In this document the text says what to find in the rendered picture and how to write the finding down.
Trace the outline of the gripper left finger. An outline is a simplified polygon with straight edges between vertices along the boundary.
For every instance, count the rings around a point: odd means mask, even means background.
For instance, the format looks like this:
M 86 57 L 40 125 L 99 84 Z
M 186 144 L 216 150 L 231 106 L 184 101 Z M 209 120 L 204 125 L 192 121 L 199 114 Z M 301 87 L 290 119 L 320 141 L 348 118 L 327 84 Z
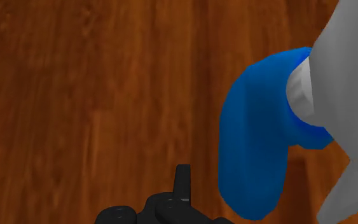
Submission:
M 210 219 L 191 206 L 191 168 L 176 167 L 172 192 L 148 197 L 143 210 L 136 213 L 129 206 L 113 206 L 102 210 L 94 224 L 234 224 L 218 217 Z

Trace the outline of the grey and blue curved object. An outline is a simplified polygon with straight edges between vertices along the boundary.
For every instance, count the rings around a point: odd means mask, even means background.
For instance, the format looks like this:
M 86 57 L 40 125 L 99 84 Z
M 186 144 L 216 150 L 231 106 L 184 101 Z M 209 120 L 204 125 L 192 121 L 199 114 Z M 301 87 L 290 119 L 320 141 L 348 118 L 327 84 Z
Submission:
M 219 192 L 241 217 L 262 220 L 282 193 L 288 148 L 333 141 L 350 162 L 319 224 L 358 213 L 358 0 L 338 1 L 313 47 L 270 55 L 234 82 L 219 122 Z

